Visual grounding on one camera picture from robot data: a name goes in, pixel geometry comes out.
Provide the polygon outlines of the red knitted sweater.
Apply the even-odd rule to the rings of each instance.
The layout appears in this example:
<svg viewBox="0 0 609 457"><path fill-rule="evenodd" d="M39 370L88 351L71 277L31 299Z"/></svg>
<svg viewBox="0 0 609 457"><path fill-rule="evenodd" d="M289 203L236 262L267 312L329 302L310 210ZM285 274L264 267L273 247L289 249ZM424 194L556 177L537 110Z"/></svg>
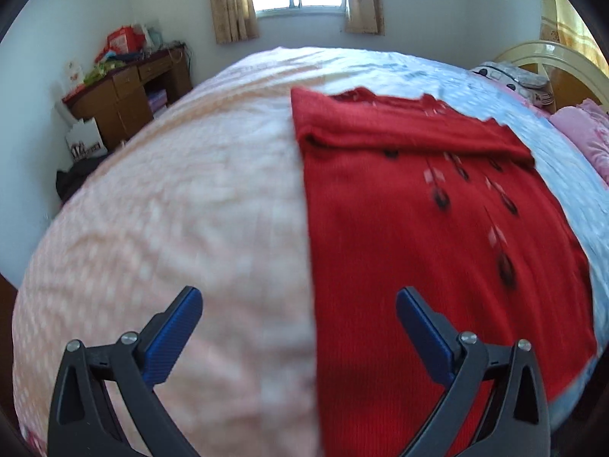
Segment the red knitted sweater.
<svg viewBox="0 0 609 457"><path fill-rule="evenodd" d="M458 330L532 343L547 397L596 355L585 253L506 126L425 95L291 92L329 456L395 456L441 389L396 317L415 288Z"/></svg>

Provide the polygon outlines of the black clothes pile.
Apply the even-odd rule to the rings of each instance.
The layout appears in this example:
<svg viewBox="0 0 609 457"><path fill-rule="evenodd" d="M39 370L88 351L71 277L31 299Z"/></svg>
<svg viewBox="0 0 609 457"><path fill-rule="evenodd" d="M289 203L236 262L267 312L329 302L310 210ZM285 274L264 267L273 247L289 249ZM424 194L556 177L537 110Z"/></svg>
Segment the black clothes pile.
<svg viewBox="0 0 609 457"><path fill-rule="evenodd" d="M84 182L108 158L108 155L81 159L74 163L68 171L58 170L56 172L56 192L62 204L65 204Z"/></svg>

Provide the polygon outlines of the pink blue dotted bedsheet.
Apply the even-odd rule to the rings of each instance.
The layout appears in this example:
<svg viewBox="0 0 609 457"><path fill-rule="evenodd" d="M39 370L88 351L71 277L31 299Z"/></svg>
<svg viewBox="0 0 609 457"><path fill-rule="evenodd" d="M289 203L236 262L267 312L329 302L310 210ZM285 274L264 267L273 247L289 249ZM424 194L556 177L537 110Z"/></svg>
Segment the pink blue dotted bedsheet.
<svg viewBox="0 0 609 457"><path fill-rule="evenodd" d="M146 126L43 236L13 313L16 414L39 452L68 342L115 342L192 286L202 319L158 395L196 452L329 456L295 88L429 95L508 127L529 149L590 267L596 355L548 398L551 425L568 418L608 345L608 188L590 162L539 112L470 71L399 53L277 48L221 71Z"/></svg>

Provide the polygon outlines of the white paper shopping bag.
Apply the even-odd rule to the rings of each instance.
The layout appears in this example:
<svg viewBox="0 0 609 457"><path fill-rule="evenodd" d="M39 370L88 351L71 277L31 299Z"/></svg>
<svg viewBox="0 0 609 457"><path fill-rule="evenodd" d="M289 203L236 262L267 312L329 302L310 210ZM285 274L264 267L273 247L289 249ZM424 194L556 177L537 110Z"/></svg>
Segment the white paper shopping bag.
<svg viewBox="0 0 609 457"><path fill-rule="evenodd" d="M74 123L66 133L65 139L74 162L107 154L107 148L94 118Z"/></svg>

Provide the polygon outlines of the pink fluffy blanket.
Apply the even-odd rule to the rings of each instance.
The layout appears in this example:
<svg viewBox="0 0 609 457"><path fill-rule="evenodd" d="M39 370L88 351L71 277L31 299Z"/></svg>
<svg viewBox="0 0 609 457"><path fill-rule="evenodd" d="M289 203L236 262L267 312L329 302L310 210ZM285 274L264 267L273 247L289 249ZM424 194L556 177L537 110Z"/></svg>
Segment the pink fluffy blanket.
<svg viewBox="0 0 609 457"><path fill-rule="evenodd" d="M564 106L549 118L596 169L605 183L609 176L608 114L586 98L578 105Z"/></svg>

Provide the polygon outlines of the brown wooden desk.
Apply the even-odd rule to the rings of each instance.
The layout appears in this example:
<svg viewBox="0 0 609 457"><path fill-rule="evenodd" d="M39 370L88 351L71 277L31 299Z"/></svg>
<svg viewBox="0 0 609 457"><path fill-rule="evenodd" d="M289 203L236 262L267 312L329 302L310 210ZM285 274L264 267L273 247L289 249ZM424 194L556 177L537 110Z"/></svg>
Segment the brown wooden desk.
<svg viewBox="0 0 609 457"><path fill-rule="evenodd" d="M150 95L165 92L174 104L191 90L189 50L180 43L112 70L63 103L75 119L95 120L105 147L113 151L152 122Z"/></svg>

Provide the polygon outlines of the grey patterned pillow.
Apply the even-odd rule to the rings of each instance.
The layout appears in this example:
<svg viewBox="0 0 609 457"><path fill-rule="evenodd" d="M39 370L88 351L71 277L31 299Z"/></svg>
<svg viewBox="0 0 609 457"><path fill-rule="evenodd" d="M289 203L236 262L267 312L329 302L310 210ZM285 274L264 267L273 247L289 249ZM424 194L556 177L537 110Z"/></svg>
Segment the grey patterned pillow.
<svg viewBox="0 0 609 457"><path fill-rule="evenodd" d="M520 68L509 62L493 61L483 62L472 68L471 72L503 85L537 107L554 104L550 80L544 75Z"/></svg>

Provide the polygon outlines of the cream wooden headboard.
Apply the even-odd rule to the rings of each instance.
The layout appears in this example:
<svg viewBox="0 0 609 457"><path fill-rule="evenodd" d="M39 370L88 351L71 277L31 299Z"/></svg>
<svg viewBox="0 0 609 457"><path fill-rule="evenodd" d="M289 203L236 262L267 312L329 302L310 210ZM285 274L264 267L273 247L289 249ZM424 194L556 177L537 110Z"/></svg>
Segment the cream wooden headboard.
<svg viewBox="0 0 609 457"><path fill-rule="evenodd" d="M496 56L549 80L555 112L591 99L608 112L608 77L593 62L565 45L548 40L522 42Z"/></svg>

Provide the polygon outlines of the green cloth on desk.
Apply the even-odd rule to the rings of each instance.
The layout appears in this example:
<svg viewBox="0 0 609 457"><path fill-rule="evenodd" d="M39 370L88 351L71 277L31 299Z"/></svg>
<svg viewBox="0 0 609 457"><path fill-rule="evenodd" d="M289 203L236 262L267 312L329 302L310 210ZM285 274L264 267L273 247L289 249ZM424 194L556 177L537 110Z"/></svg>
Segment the green cloth on desk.
<svg viewBox="0 0 609 457"><path fill-rule="evenodd" d="M105 78L113 70L121 69L126 66L126 63L121 60L108 60L97 63L93 69L84 76L84 84L91 86L97 83L102 78Z"/></svg>

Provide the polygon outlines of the red gift bag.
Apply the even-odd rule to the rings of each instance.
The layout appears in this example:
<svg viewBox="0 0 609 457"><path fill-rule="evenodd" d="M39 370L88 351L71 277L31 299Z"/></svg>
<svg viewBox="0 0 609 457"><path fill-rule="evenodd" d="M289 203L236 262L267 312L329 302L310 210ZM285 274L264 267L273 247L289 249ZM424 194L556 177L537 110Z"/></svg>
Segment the red gift bag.
<svg viewBox="0 0 609 457"><path fill-rule="evenodd" d="M95 62L102 61L109 52L116 55L138 53L145 45L145 35L134 26L123 26L116 29L106 37L106 44L95 58Z"/></svg>

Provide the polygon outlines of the left beige curtain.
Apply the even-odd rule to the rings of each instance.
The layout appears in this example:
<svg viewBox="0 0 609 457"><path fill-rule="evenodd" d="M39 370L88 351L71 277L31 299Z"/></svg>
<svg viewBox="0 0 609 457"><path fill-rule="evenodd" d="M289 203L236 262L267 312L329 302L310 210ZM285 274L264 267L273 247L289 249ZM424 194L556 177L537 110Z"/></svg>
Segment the left beige curtain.
<svg viewBox="0 0 609 457"><path fill-rule="evenodd" d="M210 10L218 45L259 37L253 0L210 0Z"/></svg>

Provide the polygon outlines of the white card on wall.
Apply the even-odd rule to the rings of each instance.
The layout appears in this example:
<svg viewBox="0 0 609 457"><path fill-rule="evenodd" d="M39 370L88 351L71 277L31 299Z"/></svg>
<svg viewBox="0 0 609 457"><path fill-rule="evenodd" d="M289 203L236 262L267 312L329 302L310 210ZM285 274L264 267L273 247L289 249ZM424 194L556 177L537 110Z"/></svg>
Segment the white card on wall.
<svg viewBox="0 0 609 457"><path fill-rule="evenodd" d="M84 86L84 69L77 59L68 60L64 64L65 90L71 92Z"/></svg>

